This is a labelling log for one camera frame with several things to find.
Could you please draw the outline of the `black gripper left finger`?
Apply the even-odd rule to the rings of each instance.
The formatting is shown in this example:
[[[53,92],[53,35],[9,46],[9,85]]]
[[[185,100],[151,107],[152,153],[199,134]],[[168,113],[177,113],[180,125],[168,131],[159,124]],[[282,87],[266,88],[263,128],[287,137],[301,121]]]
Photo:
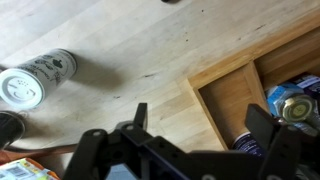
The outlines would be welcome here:
[[[146,103],[139,103],[133,122],[142,129],[147,128],[148,120],[148,105]]]

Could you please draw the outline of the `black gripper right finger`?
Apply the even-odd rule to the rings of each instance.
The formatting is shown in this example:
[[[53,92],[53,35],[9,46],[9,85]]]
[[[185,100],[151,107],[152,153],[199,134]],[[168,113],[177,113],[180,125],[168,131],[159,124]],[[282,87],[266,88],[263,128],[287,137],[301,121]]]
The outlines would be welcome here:
[[[280,125],[273,117],[258,104],[248,105],[245,126],[264,150],[270,148],[275,135],[280,129]]]

